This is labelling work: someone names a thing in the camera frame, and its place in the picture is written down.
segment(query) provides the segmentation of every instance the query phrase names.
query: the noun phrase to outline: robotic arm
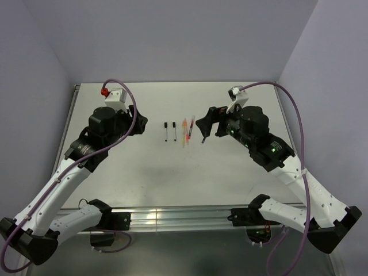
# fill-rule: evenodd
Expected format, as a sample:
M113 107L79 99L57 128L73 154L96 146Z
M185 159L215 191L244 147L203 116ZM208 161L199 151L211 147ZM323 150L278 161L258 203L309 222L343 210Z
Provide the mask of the robotic arm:
M248 100L245 91L233 87L229 91L233 102L220 108L209 108L207 115L195 123L204 140L210 135L212 125L218 123L215 136L232 136L249 151L250 157L267 172L284 183L306 205L305 174L310 192L311 221L308 229L309 241L320 251L331 253L351 227L361 217L356 207L348 207L313 177L301 169L301 163L293 149L269 130L269 118L258 106L242 107ZM262 225L265 220L276 221L300 232L305 230L306 212L282 204L261 194L241 216L232 214L228 220L234 226Z
M65 153L65 158L49 182L14 219L3 218L0 221L0 233L4 239L7 239L20 222L24 218L27 219L15 237L12 238L10 245L35 265L40 265L48 260L58 245L78 232L90 227L106 229L106 225L110 223L112 209L100 200L92 200L82 209L54 220L71 193L108 157L108 152L96 154L80 163L72 168L61 181L59 175L76 160L115 143L127 133L133 122L134 108L132 105L129 106L130 112L125 108L127 92L124 89L114 89L111 92L105 89L101 93L106 97L106 106L93 111L89 117L89 125L70 145ZM129 135L142 134L147 121L147 118L137 111L137 120ZM28 217L29 211L45 195L55 180L57 186L47 195L34 215Z

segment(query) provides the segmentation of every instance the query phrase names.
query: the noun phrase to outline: wall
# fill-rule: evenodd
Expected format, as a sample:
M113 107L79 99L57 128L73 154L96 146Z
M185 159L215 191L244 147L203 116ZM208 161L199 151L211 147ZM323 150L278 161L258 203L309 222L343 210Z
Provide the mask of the wall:
M24 0L74 83L276 80L317 0Z
M368 1L319 0L279 80L300 107L306 165L333 194L363 212L342 241L349 276L366 275L368 226ZM294 137L292 106L282 98Z
M22 1L1 1L0 37L2 218L14 217L48 180L72 86ZM17 260L8 249L7 265Z

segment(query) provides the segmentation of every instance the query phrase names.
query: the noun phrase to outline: white table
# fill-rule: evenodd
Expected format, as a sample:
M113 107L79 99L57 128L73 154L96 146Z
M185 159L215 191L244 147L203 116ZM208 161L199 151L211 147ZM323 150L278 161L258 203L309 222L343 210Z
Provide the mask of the white table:
M211 106L229 105L227 91L247 82L127 83L139 112L148 118L143 135L128 137L105 159L64 204L76 208L81 198L98 198L112 207L159 207L248 204L258 194L283 203L300 202L283 184L257 165L246 148L230 137L214 136L205 144L195 126L189 146L182 148L181 122L199 119ZM84 83L75 97L61 155L88 125L93 110L104 106L100 83ZM119 87L117 84L108 88ZM272 86L249 89L247 105L257 105L270 118L270 131L291 145ZM177 123L174 141L172 122ZM164 122L168 122L165 142Z

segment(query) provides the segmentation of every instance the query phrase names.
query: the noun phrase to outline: gray floor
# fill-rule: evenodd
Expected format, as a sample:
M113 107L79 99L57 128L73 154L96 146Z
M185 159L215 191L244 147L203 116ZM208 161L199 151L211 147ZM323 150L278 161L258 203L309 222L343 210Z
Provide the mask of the gray floor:
M291 231L272 263L273 275L280 275L293 260L301 234ZM119 247L124 241L114 245ZM220 276L266 275L267 255L273 244L260 249L245 241L243 229L226 231L137 233L132 245L117 254L91 251L89 235L78 235L62 244L28 276ZM309 243L290 275L335 275L328 255Z

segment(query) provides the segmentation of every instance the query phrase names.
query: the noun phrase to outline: black wire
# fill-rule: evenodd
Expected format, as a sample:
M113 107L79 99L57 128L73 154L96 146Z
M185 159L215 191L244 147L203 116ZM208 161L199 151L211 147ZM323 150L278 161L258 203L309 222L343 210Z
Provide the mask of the black wire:
M81 200L78 202L78 209L79 209L79 210L81 209L81 202L82 202L83 200L84 200L84 201L86 201L86 203L88 204L88 201L87 201L86 199L84 199L84 198L83 198L83 199L81 199Z

